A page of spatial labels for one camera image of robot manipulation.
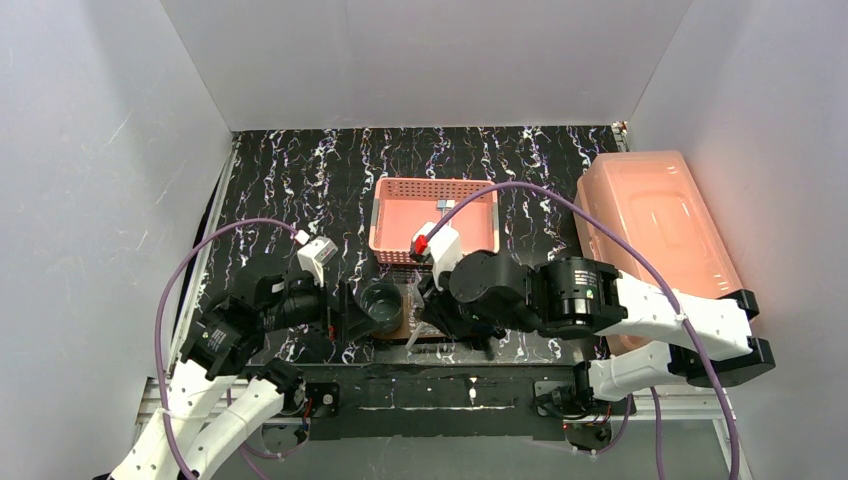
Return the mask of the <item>dark grey cup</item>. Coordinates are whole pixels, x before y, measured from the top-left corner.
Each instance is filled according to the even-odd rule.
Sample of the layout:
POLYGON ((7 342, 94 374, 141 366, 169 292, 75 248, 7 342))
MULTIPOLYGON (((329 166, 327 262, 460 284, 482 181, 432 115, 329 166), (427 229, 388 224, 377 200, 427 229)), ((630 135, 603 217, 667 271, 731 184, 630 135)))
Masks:
POLYGON ((360 307, 374 321, 374 331, 388 335, 396 331, 403 320, 403 298, 395 284, 379 282, 365 288, 360 307))

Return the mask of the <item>oval wooden tray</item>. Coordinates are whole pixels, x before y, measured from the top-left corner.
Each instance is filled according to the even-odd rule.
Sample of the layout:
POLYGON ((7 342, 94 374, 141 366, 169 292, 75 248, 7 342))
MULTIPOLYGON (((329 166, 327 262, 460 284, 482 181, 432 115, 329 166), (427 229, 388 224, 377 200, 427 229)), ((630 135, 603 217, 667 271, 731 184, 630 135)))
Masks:
POLYGON ((367 336, 387 342, 407 341, 413 336, 413 333, 415 331, 418 332, 418 336, 416 337, 416 339, 420 341, 480 338, 491 336, 497 333, 496 330, 486 331, 477 329, 460 332, 459 335, 451 336, 442 332, 436 326, 417 319, 402 321, 401 324, 395 330, 390 332, 382 332, 376 327, 370 329, 366 329, 365 327, 360 328, 360 333, 364 333, 367 336))

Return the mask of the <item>white handled toothbrush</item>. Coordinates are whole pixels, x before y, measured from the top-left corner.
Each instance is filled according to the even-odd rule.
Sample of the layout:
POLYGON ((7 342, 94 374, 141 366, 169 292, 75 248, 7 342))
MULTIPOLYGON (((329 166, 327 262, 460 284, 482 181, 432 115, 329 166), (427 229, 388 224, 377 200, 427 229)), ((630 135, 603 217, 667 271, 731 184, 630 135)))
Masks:
POLYGON ((416 341, 420 337, 422 330, 425 328, 426 323, 420 321, 416 324, 415 328, 411 331, 410 336, 405 344, 405 348, 407 351, 410 351, 412 347, 415 345, 416 341))

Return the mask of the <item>clear plastic dimpled tray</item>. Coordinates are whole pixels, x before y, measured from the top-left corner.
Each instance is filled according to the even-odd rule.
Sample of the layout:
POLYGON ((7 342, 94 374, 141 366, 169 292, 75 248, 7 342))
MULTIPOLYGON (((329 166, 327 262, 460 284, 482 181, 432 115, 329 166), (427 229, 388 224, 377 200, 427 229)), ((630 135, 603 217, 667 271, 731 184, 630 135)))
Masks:
POLYGON ((418 322, 423 321, 423 310, 424 302, 418 290, 418 284, 407 284, 405 293, 405 312, 409 333, 411 333, 418 322))

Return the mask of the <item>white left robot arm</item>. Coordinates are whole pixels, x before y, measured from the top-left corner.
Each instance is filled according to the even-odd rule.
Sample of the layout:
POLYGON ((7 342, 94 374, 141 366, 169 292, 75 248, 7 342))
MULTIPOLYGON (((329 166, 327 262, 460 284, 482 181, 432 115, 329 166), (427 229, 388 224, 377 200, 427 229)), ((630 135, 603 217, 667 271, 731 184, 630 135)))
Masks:
POLYGON ((232 386, 264 346, 268 333, 323 323, 334 340, 392 332, 401 305, 370 292, 356 298, 341 284, 324 287, 319 272, 285 274, 246 266, 235 283, 191 325, 171 377, 161 383, 161 405, 109 479, 209 479, 269 419, 297 418, 297 438, 311 419, 336 406, 339 395, 310 387, 296 365, 274 358, 238 396, 232 386))

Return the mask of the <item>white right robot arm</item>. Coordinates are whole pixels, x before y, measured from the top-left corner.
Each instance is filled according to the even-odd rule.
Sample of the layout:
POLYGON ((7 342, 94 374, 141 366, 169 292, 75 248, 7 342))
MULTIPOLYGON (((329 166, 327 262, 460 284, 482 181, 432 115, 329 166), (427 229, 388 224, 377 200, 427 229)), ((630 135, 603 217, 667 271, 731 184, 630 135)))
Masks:
POLYGON ((745 289, 717 299, 678 293, 672 303, 611 264, 568 257, 530 267, 481 250, 424 276, 418 291, 423 321, 452 338, 518 330, 562 340, 647 339, 574 367, 574 383, 560 397, 583 408, 662 385, 733 387, 776 366, 770 343, 751 332, 759 309, 745 289))

